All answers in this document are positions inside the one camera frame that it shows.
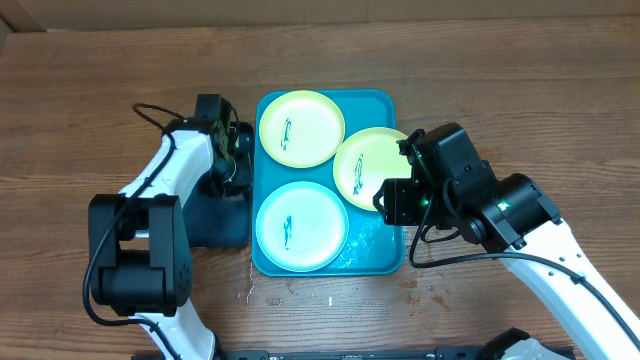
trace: table surface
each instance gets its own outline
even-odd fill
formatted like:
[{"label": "table surface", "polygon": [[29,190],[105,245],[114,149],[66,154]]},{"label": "table surface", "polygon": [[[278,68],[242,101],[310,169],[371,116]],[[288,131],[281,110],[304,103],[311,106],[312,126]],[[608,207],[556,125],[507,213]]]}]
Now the table surface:
[{"label": "table surface", "polygon": [[[223,94],[255,123],[270,91],[378,88],[405,133],[459,122],[499,178],[522,172],[549,194],[639,312],[639,43],[635,17],[10,35],[0,57],[0,357],[155,349],[139,327],[101,327],[83,311],[87,205],[130,182],[159,146],[130,105],[188,114],[199,93]],[[459,240],[420,256],[479,251]],[[193,303],[227,349],[419,349],[480,344],[510,327],[571,344],[498,262],[416,270],[405,260],[389,276],[282,279],[253,269],[248,247],[193,258]]]}]

